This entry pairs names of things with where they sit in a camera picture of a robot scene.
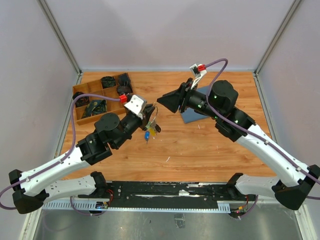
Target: blue mat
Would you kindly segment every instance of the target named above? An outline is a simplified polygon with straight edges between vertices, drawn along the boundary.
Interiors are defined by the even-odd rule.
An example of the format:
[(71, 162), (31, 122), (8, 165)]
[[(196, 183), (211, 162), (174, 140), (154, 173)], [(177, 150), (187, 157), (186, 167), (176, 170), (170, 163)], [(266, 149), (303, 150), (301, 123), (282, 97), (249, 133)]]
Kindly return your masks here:
[[(196, 91), (202, 94), (206, 94), (209, 86), (203, 86), (198, 88)], [(181, 113), (181, 117), (185, 124), (191, 123), (200, 119), (209, 118), (208, 116), (196, 113), (192, 108), (188, 108), (184, 113)]]

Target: white wall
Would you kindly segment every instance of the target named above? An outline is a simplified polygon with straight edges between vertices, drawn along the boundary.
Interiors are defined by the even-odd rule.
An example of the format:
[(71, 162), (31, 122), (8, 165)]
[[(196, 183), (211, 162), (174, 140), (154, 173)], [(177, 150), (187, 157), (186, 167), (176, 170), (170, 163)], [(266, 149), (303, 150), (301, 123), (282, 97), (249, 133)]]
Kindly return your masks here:
[[(0, 189), (8, 173), (54, 155), (77, 74), (35, 0), (0, 0)], [(1, 202), (13, 207), (12, 190)], [(0, 235), (16, 240), (25, 215), (0, 210)]]
[[(259, 78), (278, 143), (320, 166), (320, 1), (302, 2)], [(310, 195), (320, 196), (317, 186)], [(309, 200), (320, 238), (320, 201)]]
[(84, 70), (254, 70), (293, 0), (47, 0)]

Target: red connector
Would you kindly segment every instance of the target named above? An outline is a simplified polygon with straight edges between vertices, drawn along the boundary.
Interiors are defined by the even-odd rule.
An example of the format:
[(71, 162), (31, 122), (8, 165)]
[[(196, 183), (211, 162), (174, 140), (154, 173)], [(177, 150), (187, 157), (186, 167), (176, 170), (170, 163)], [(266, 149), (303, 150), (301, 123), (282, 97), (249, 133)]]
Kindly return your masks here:
[(206, 69), (207, 69), (207, 68), (206, 68), (205, 65), (199, 65), (199, 66), (198, 66), (199, 72), (201, 72), (201, 71), (203, 71), (203, 70), (206, 70)]
[(120, 98), (120, 103), (122, 103), (122, 104), (126, 103), (127, 99), (128, 99), (127, 96), (124, 94), (120, 95), (119, 98)]

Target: wooden tabletop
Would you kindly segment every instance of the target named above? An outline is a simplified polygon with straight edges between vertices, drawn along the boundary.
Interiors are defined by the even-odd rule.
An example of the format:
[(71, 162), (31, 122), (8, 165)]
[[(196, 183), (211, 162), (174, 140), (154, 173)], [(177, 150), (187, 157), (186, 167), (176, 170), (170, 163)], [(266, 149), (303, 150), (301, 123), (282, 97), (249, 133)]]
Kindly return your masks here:
[[(82, 83), (117, 74), (119, 72), (85, 72)], [(207, 86), (215, 74), (209, 72), (200, 81), (199, 88)], [(129, 76), (135, 93), (153, 103), (163, 94), (176, 90), (192, 74), (130, 72)], [(224, 72), (219, 80), (228, 80), (233, 85), (239, 93), (236, 106), (270, 135), (252, 73)], [(80, 178), (93, 171), (102, 172), (110, 181), (227, 182), (234, 173), (275, 175), (250, 151), (218, 133), (211, 118), (185, 124), (180, 113), (174, 114), (160, 104), (158, 107), (156, 120), (162, 131), (155, 139), (151, 137), (146, 144), (145, 133), (138, 129), (119, 150), (112, 150), (111, 157), (73, 172), (65, 179)], [(93, 123), (75, 127), (77, 141), (95, 129)], [(69, 125), (62, 152), (70, 148), (71, 142)]]

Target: wooden tray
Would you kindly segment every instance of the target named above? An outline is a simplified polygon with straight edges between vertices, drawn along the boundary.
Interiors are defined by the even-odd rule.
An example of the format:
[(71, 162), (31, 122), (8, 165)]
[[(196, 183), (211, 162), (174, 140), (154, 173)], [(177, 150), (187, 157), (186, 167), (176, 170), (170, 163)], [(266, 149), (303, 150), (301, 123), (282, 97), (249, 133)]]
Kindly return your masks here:
[[(112, 76), (115, 79), (116, 86), (103, 88), (102, 84), (101, 84), (101, 79), (97, 79), (97, 80), (93, 80), (93, 81), (90, 81), (87, 83), (82, 83), (82, 84), (78, 84), (78, 85), (73, 86), (72, 87), (73, 94), (75, 94), (76, 92), (82, 92), (85, 94), (97, 94), (97, 95), (101, 95), (101, 96), (105, 96), (105, 97), (109, 97), (109, 98), (118, 99), (119, 98), (119, 95), (117, 93), (117, 87), (119, 86), (118, 76), (119, 75)], [(90, 96), (89, 101), (91, 102), (92, 100), (101, 100), (101, 98)], [(115, 113), (117, 115), (124, 114), (126, 112), (123, 103), (121, 103), (119, 101), (107, 100), (106, 101), (106, 112), (81, 119), (82, 115), (85, 112), (86, 107), (87, 106), (85, 105), (85, 106), (76, 107), (74, 109), (75, 115), (76, 115), (75, 121), (78, 125), (83, 125), (83, 124), (92, 123), (92, 122), (94, 123), (94, 122), (98, 121), (103, 114), (106, 114), (106, 112), (107, 113)]]

